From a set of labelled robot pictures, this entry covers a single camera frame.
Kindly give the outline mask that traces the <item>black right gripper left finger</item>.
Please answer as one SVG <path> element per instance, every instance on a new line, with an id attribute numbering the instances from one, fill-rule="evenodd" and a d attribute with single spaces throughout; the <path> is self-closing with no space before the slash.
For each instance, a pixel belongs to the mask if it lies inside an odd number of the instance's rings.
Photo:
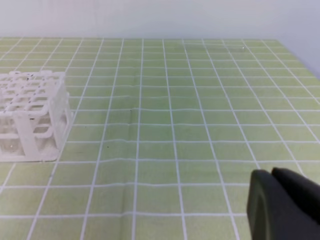
<path id="1" fill-rule="evenodd" d="M 246 213 L 253 240 L 278 240 L 277 210 L 283 196 L 279 182 L 267 171 L 256 169 L 250 176 Z"/>

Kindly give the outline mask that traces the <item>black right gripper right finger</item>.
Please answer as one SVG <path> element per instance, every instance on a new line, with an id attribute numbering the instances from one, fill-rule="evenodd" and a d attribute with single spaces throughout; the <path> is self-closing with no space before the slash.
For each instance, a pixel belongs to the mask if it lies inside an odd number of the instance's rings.
<path id="1" fill-rule="evenodd" d="M 286 240 L 320 238 L 320 185 L 287 168 L 273 168 L 271 174 L 280 183 L 295 213 L 287 213 Z"/>

